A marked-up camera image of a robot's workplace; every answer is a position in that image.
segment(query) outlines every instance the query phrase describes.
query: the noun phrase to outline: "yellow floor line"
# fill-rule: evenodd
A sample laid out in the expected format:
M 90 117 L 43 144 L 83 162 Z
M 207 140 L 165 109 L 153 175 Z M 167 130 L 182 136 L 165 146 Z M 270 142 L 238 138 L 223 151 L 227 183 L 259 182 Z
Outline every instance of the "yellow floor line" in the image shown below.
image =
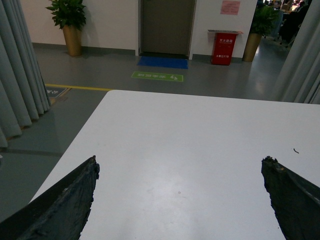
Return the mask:
M 111 91 L 111 88 L 89 87 L 89 86 L 70 86 L 70 85 L 58 85 L 58 84 L 45 84 L 48 87 L 67 88 L 67 89 L 84 89 L 94 91 Z

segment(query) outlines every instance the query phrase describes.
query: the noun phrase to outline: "gray curtain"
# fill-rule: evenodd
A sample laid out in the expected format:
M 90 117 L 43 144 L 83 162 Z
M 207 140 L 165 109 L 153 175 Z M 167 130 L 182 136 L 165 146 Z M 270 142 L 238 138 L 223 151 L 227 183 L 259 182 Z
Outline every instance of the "gray curtain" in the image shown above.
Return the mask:
M 276 81 L 271 100 L 320 104 L 320 1 L 314 0 Z
M 19 0 L 0 0 L 0 148 L 50 108 Z

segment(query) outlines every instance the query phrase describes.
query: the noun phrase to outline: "white wall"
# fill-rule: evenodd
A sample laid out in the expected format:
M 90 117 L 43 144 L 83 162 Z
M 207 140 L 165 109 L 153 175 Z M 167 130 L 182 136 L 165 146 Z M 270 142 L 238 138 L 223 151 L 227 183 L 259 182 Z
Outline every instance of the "white wall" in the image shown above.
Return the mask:
M 20 0 L 34 43 L 64 45 L 63 33 L 54 26 L 49 0 Z M 222 0 L 197 0 L 191 53 L 211 55 L 213 38 L 208 29 L 242 31 L 237 37 L 233 57 L 242 58 L 256 6 L 256 0 L 241 0 L 238 15 L 221 15 Z M 129 49 L 138 52 L 138 0 L 84 0 L 87 24 L 82 45 Z
M 256 8 L 256 0 L 241 0 L 238 15 L 220 14 L 223 0 L 197 0 L 191 52 L 211 55 L 214 34 L 208 30 L 241 31 L 233 49 L 233 57 L 242 58 Z

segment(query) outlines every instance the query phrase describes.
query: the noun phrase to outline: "gray door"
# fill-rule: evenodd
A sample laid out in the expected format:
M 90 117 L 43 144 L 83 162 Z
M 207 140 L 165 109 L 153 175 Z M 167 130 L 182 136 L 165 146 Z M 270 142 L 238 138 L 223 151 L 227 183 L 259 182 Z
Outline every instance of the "gray door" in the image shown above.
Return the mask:
M 189 55 L 196 0 L 142 0 L 142 52 Z

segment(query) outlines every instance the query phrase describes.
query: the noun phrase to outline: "potted plant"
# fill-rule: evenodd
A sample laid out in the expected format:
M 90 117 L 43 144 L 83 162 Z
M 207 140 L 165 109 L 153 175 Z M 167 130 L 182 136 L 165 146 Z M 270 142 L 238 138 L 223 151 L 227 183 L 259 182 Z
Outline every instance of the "potted plant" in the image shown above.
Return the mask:
M 243 58 L 245 62 L 254 60 L 257 48 L 263 35 L 268 35 L 274 28 L 274 22 L 279 18 L 279 13 L 273 7 L 264 6 L 256 8 L 246 41 Z
M 83 0 L 50 0 L 54 25 L 63 30 L 65 43 L 70 56 L 82 54 L 81 30 L 86 24 Z

